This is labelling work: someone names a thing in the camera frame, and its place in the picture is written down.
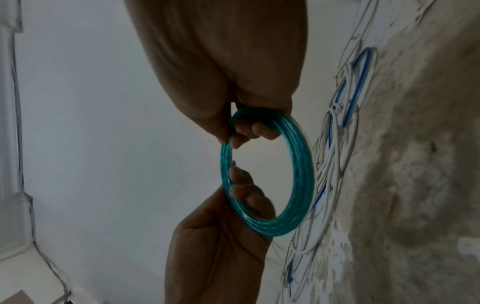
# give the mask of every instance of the hand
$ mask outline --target hand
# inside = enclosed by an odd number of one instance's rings
[[[259,217],[275,209],[250,174],[234,166],[231,196]],[[165,274],[166,304],[255,304],[271,238],[248,227],[220,187],[176,228]]]
[[[164,89],[185,115],[229,139],[231,102],[292,112],[307,48],[305,0],[126,0]],[[278,130],[239,120],[234,148]]]

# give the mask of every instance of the white wall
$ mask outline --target white wall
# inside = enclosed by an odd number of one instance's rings
[[[356,12],[354,2],[309,12],[293,116],[312,141]],[[40,244],[101,302],[159,302],[175,226],[221,184],[220,144],[169,101],[120,0],[26,0],[23,18],[25,183]],[[234,158],[280,212],[292,186],[283,141]],[[272,299],[276,282],[266,284]]]

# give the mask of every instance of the teal coil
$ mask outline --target teal coil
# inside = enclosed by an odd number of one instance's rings
[[[315,188],[312,152],[305,135],[296,122],[279,110],[243,107],[230,119],[230,133],[235,133],[235,122],[239,118],[262,121],[271,128],[280,130],[285,137],[293,163],[293,189],[285,210],[275,219],[262,219],[252,214],[245,205],[230,196],[233,183],[229,177],[232,166],[232,147],[229,142],[221,146],[220,170],[223,187],[232,206],[239,216],[258,233],[281,236],[295,230],[310,210]]]

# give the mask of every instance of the green cable coil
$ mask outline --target green cable coil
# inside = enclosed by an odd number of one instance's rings
[[[229,177],[232,166],[232,147],[229,142],[221,146],[220,170],[223,187],[232,206],[252,229],[268,236],[281,236],[295,230],[308,214],[315,188],[312,152],[305,135],[296,122],[279,110],[243,107],[230,119],[230,133],[235,133],[235,122],[239,118],[261,121],[271,128],[280,130],[285,137],[293,163],[293,189],[285,210],[275,219],[262,219],[252,214],[245,205],[230,196],[233,183]]]

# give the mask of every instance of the exposed concrete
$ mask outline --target exposed concrete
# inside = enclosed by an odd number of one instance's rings
[[[476,0],[437,0],[379,55],[313,303],[480,302],[479,85]]]

